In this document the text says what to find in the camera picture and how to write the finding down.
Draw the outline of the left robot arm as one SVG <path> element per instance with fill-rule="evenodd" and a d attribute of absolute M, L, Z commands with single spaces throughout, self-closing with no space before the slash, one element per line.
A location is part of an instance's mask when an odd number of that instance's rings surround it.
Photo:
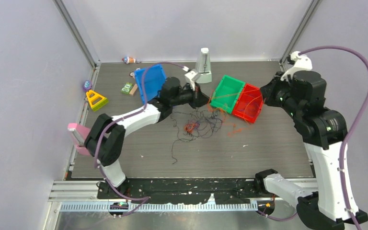
<path fill-rule="evenodd" d="M 126 136 L 161 122 L 171 115 L 175 106 L 188 104 L 192 108 L 199 108 L 208 101 L 209 97 L 201 92 L 199 84 L 196 83 L 193 88 L 189 83 L 181 86 L 178 78 L 169 77 L 157 96 L 143 107 L 123 115 L 99 115 L 85 138 L 84 146 L 107 179 L 109 192 L 116 198 L 123 198 L 128 191 L 124 183 L 126 176 L 119 162 Z"/>

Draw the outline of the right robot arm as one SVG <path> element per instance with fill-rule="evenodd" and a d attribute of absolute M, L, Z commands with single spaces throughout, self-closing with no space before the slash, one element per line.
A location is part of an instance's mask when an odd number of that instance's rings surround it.
<path fill-rule="evenodd" d="M 347 170 L 346 121 L 341 113 L 324 106 L 326 81 L 315 71 L 300 70 L 293 75 L 277 72 L 260 91 L 264 104 L 282 108 L 302 136 L 312 162 L 317 190 L 304 189 L 276 170 L 255 175 L 259 196 L 277 195 L 297 212 L 312 230 L 342 230 L 345 224 L 362 224 L 368 214 L 353 198 Z"/>

